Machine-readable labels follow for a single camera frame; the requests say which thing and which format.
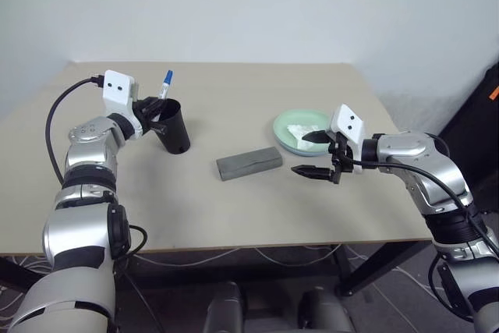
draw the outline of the beige tabletop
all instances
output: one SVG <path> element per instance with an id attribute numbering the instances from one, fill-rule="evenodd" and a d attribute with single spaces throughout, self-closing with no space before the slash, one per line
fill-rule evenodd
<path id="1" fill-rule="evenodd" d="M 369 134 L 397 132 L 350 65 L 99 62 L 71 64 L 0 122 L 0 253 L 41 252 L 41 232 L 60 188 L 44 145 L 48 109 L 69 85 L 106 69 L 134 76 L 139 97 L 157 95 L 165 71 L 173 69 L 168 96 L 181 102 L 192 143 L 172 155 L 151 132 L 119 152 L 119 201 L 130 223 L 148 231 L 145 250 L 430 238 L 399 178 L 368 170 L 344 174 L 338 186 L 305 179 L 290 168 L 327 167 L 330 158 L 296 156 L 274 138 L 272 122 L 281 112 L 331 114 L 341 103 L 364 120 Z M 62 102 L 52 124 L 60 165 L 70 128 L 103 110 L 101 90 L 92 84 Z M 280 150 L 280 168 L 221 181 L 216 159 L 269 146 Z"/>

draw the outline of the white wall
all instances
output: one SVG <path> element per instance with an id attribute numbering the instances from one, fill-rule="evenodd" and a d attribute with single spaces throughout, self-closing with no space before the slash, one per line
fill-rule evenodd
<path id="1" fill-rule="evenodd" d="M 0 0 L 0 116 L 69 60 L 351 62 L 437 132 L 499 52 L 498 0 Z"/>

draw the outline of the light green plate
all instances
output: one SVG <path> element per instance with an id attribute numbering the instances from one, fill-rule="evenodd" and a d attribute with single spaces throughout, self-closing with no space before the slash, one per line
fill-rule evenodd
<path id="1" fill-rule="evenodd" d="M 278 142 L 286 150 L 300 156 L 321 156 L 327 154 L 329 144 L 314 144 L 308 150 L 299 150 L 296 148 L 296 138 L 289 132 L 288 125 L 317 125 L 319 129 L 329 127 L 329 116 L 323 112 L 313 109 L 292 109 L 282 112 L 274 120 L 274 134 Z"/>

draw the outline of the black cup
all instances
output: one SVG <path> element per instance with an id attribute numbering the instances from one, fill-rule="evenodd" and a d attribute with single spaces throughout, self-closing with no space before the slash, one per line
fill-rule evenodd
<path id="1" fill-rule="evenodd" d="M 180 103 L 175 99 L 167 99 L 157 123 L 166 126 L 165 134 L 156 135 L 170 154 L 182 154 L 189 150 L 190 141 L 180 112 Z"/>

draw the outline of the metal arm segment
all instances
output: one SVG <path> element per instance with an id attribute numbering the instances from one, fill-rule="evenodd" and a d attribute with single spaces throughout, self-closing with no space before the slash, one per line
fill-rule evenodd
<path id="1" fill-rule="evenodd" d="M 37 282 L 9 331 L 105 332 L 115 318 L 114 259 L 129 249 L 125 209 L 115 192 L 119 124 L 97 117 L 69 133 L 65 181 L 44 227 L 53 272 Z"/>
<path id="2" fill-rule="evenodd" d="M 466 207 L 466 213 L 427 177 L 402 168 L 379 166 L 382 172 L 393 173 L 404 181 L 412 200 L 425 218 L 437 252 L 444 260 L 444 265 L 438 271 L 452 308 L 462 315 L 471 315 L 477 333 L 497 332 L 499 261 L 470 221 L 473 220 L 496 245 L 497 239 L 494 232 L 484 225 L 458 167 L 437 150 L 434 140 L 425 133 L 377 134 L 372 139 L 361 140 L 359 135 L 363 132 L 363 121 L 346 105 L 340 106 L 333 115 L 329 129 L 303 137 L 310 142 L 330 143 L 334 171 L 327 172 L 325 168 L 313 165 L 300 165 L 292 170 L 311 179 L 339 183 L 339 175 L 343 172 L 376 168 L 366 164 L 360 170 L 353 168 L 352 162 L 349 162 L 353 158 L 373 163 L 410 165 L 437 177 L 457 195 Z"/>

